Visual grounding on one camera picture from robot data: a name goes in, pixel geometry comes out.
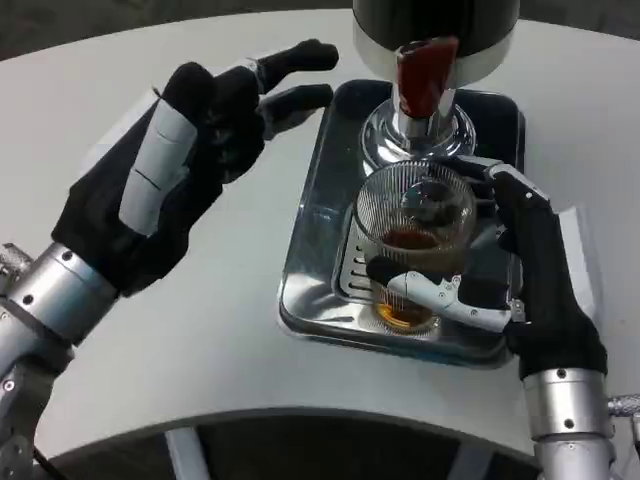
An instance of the glass cup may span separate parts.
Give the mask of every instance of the glass cup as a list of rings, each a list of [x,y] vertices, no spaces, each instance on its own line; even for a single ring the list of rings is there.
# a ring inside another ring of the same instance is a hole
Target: glass cup
[[[475,196],[439,163],[398,162],[366,179],[354,217],[365,261],[381,255],[417,271],[460,273],[475,227]],[[372,287],[377,312],[394,330],[429,328],[437,319],[376,282]]]

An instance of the red handle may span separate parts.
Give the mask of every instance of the red handle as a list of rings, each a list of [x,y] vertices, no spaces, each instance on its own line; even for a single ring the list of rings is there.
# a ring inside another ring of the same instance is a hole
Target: red handle
[[[398,90],[402,111],[428,118],[436,111],[458,52],[456,37],[414,42],[398,53]]]

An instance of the dark floor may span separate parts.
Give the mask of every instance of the dark floor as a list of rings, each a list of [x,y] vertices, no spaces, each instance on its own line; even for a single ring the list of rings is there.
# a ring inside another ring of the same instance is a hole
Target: dark floor
[[[0,0],[0,60],[105,33],[189,18],[352,0]],[[523,18],[640,39],[637,0],[521,0]]]
[[[201,427],[216,480],[445,480],[458,442],[409,428],[327,417]],[[173,480],[161,435],[60,464],[71,480]],[[495,455],[487,480],[534,480],[534,468]]]

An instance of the black cylinder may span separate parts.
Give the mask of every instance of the black cylinder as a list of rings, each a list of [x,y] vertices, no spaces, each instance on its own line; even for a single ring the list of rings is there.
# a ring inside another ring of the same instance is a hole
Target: black cylinder
[[[455,35],[460,40],[458,57],[505,38],[519,10],[520,0],[353,0],[360,28],[386,49]]]

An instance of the white tabletop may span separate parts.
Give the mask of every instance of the white tabletop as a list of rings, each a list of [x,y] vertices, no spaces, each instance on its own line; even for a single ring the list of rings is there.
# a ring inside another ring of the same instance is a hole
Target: white tabletop
[[[335,43],[339,67],[284,86],[371,76],[347,10],[194,20],[0,63],[2,240],[39,254],[84,152],[181,63],[215,71],[309,37]],[[527,174],[555,205],[591,209],[617,393],[640,391],[640,232],[626,221],[640,208],[639,55],[634,41],[523,21],[505,63],[475,85],[522,108]],[[120,302],[82,345],[38,429],[45,453],[145,427],[297,408],[384,415],[531,453],[515,362],[473,371],[303,341],[278,326],[281,270],[320,117],[269,145],[194,228],[175,271]],[[629,435],[618,430],[626,455]]]

